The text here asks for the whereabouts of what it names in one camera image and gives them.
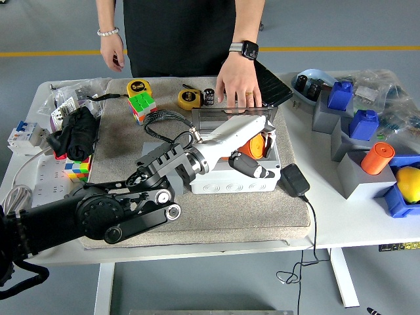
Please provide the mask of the person's right hand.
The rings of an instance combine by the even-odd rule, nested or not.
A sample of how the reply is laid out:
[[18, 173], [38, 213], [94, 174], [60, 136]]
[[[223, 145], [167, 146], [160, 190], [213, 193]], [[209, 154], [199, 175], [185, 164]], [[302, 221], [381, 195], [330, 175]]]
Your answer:
[[117, 33], [101, 37], [100, 52], [109, 69], [114, 72], [122, 71], [125, 65], [123, 42]]

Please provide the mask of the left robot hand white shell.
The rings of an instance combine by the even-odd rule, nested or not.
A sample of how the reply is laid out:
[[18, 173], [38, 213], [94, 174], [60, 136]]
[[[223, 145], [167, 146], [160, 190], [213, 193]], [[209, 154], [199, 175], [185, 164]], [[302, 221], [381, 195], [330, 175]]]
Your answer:
[[195, 172], [201, 175], [211, 172], [220, 158], [228, 158], [231, 168], [256, 179], [271, 179], [276, 174], [265, 169], [253, 158], [238, 151], [248, 140], [265, 132], [275, 134], [276, 128], [263, 115], [237, 115], [217, 127], [202, 142], [188, 150], [196, 159]]

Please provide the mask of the person's left hand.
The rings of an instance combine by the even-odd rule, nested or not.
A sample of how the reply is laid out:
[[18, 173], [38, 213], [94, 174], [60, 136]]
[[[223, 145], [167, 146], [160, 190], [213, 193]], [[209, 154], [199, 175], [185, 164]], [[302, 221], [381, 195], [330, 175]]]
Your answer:
[[228, 107], [261, 107], [254, 61], [239, 52], [230, 52], [217, 76], [215, 94], [219, 103], [226, 97]]

